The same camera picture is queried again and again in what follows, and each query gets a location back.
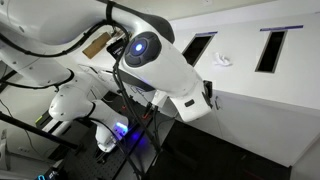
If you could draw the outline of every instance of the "black pole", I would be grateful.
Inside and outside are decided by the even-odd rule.
[[[8,73],[7,75],[5,75],[2,80],[8,80],[10,79],[12,76],[14,76],[17,72],[16,71],[11,71],[10,73]],[[7,84],[4,84],[4,83],[0,83],[0,93],[7,87],[8,85]]]
[[[24,129],[26,131],[32,132],[34,134],[37,134],[39,136],[42,136],[44,138],[47,138],[47,139],[49,139],[49,140],[51,140],[53,142],[56,142],[56,143],[61,144],[61,145],[64,145],[64,146],[66,146],[68,148],[71,148],[71,149],[74,149],[74,150],[78,149],[78,145],[76,145],[76,144],[73,144],[73,143],[68,142],[66,140],[63,140],[63,139],[60,139],[60,138],[58,138],[58,137],[56,137],[56,136],[54,136],[52,134],[46,133],[46,132],[44,132],[44,131],[42,131],[40,129],[37,129],[37,128],[29,125],[29,124],[26,124],[26,123],[24,123],[22,121],[19,121],[19,120],[15,119],[15,118],[12,118],[10,116],[7,116],[7,115],[3,114],[1,111],[0,111],[0,120],[2,120],[4,122],[7,122],[9,124],[12,124],[14,126],[17,126],[19,128],[22,128],[22,129]]]

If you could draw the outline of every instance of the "wire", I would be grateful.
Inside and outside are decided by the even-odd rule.
[[[9,115],[13,118],[10,109],[8,108],[8,106],[6,106],[6,105],[3,103],[3,101],[2,101],[1,99],[0,99],[0,103],[7,109]],[[28,139],[29,139],[29,144],[30,144],[32,150],[34,150],[34,152],[36,152],[37,155],[38,155],[38,156],[49,166],[49,168],[50,168],[50,164],[49,164],[49,163],[45,160],[45,158],[43,158],[43,157],[41,156],[41,154],[34,148],[29,133],[28,133],[26,130],[24,130],[24,131],[25,131],[26,134],[27,134],[27,137],[28,137]]]
[[[36,152],[37,155],[38,155],[38,156],[48,165],[48,167],[50,168],[50,164],[49,164],[49,163],[45,160],[45,158],[36,150],[36,148],[34,148],[33,143],[32,143],[32,140],[31,140],[31,138],[30,138],[30,135],[29,135],[28,131],[26,131],[26,130],[24,130],[24,131],[25,131],[26,134],[27,134],[27,137],[28,137],[28,139],[29,139],[29,144],[30,144],[32,150],[34,150],[34,152]]]
[[[7,109],[9,115],[10,115],[11,117],[13,117],[12,114],[11,114],[10,109],[8,108],[8,106],[6,106],[6,105],[3,103],[3,101],[2,101],[1,99],[0,99],[0,103],[3,105],[3,107],[5,107],[5,108]]]
[[[113,101],[108,101],[108,100],[106,100],[105,98],[102,98],[102,100],[104,100],[105,102],[113,102]]]
[[[81,47],[89,39],[89,37],[93,33],[95,33],[98,29],[100,29],[104,25],[107,25],[107,21],[106,20],[100,21],[99,23],[95,24],[86,33],[84,33],[83,37],[79,41],[77,41],[73,46],[71,46],[70,48],[68,48],[68,49],[66,49],[66,50],[64,50],[64,51],[62,51],[60,53],[57,53],[57,54],[45,55],[45,54],[34,53],[34,52],[29,51],[29,50],[23,49],[22,47],[16,45],[12,41],[10,41],[8,38],[6,38],[2,33],[0,33],[0,40],[2,40],[5,44],[7,44],[8,46],[12,47],[13,49],[24,53],[25,55],[41,57],[41,58],[54,58],[54,57],[60,57],[60,56],[67,55],[70,52],[73,52],[74,50],[78,49],[79,47]]]
[[[71,81],[74,78],[74,72],[72,70],[70,70],[70,69],[68,69],[68,70],[70,71],[70,76],[66,80],[64,80],[62,82],[59,82],[59,83],[50,84],[50,85],[47,85],[47,86],[42,86],[42,87],[33,87],[33,86],[15,84],[15,83],[12,83],[12,82],[5,81],[3,79],[0,79],[0,83],[7,84],[7,85],[10,85],[10,86],[14,86],[14,87],[17,87],[17,88],[33,89],[33,90],[47,89],[47,88],[52,87],[52,86],[58,87],[58,86],[60,86],[62,84],[65,84],[65,83]]]
[[[88,118],[77,118],[75,120],[85,120],[85,119],[88,119],[90,121],[93,121],[93,122],[97,122],[99,124],[102,124],[104,127],[106,127],[110,132],[111,134],[113,135],[114,139],[115,139],[115,144],[118,146],[118,148],[120,149],[120,151],[125,155],[125,158],[127,159],[127,161],[129,162],[129,164],[131,165],[134,173],[136,174],[136,177],[138,180],[140,180],[140,176],[143,176],[144,173],[141,172],[137,166],[134,164],[134,162],[132,161],[132,159],[130,158],[130,156],[128,155],[128,153],[126,152],[124,146],[122,145],[122,143],[120,142],[120,139],[118,138],[118,136],[111,130],[111,128],[109,128],[106,124],[102,123],[100,120],[98,119],[95,119],[95,118],[91,118],[91,117],[88,117]]]
[[[158,113],[158,106],[155,106],[153,110],[154,136],[156,138],[157,143],[160,144],[159,133],[157,130],[157,113]]]
[[[218,116],[217,116],[217,109],[216,108],[213,108],[213,110],[214,110],[214,116],[216,117],[216,119],[218,119]],[[219,121],[217,121],[217,123],[218,123],[218,127],[219,127],[219,131],[220,131],[220,136],[222,137],[222,139],[223,139],[223,134],[222,134],[222,131],[221,131],[221,126],[220,126],[220,123],[219,123]]]
[[[168,119],[168,120],[165,120],[165,121],[161,121],[161,122],[157,125],[156,131],[159,131],[159,127],[160,127],[161,124],[163,124],[163,123],[165,123],[165,122],[169,122],[169,121],[175,120],[175,119],[177,118],[178,114],[179,114],[179,113],[177,112],[172,118],[170,118],[170,119]]]
[[[148,136],[148,138],[150,139],[151,143],[155,147],[155,150],[157,152],[160,152],[160,150],[161,150],[160,145],[155,141],[154,136],[150,133],[150,131],[146,128],[145,124],[141,121],[141,119],[137,115],[136,111],[134,110],[134,108],[133,108],[133,106],[131,104],[131,101],[130,101],[129,96],[128,96],[127,92],[126,92],[126,89],[125,89],[125,87],[123,85],[123,82],[121,80],[121,74],[120,74],[120,71],[119,71],[119,63],[120,63],[120,60],[121,60],[121,58],[122,58],[122,56],[124,54],[125,47],[129,43],[130,36],[129,36],[128,31],[121,24],[119,24],[117,22],[114,22],[114,26],[116,26],[119,29],[121,29],[125,33],[126,38],[125,38],[125,42],[123,44],[123,49],[120,52],[120,55],[116,58],[116,63],[113,66],[113,72],[112,72],[113,78],[114,78],[116,84],[118,85],[118,87],[120,89],[119,92],[122,94],[122,99],[123,99],[125,105],[128,107],[129,112],[133,115],[134,119],[139,123],[139,125],[142,127],[142,129],[146,132],[146,135]]]

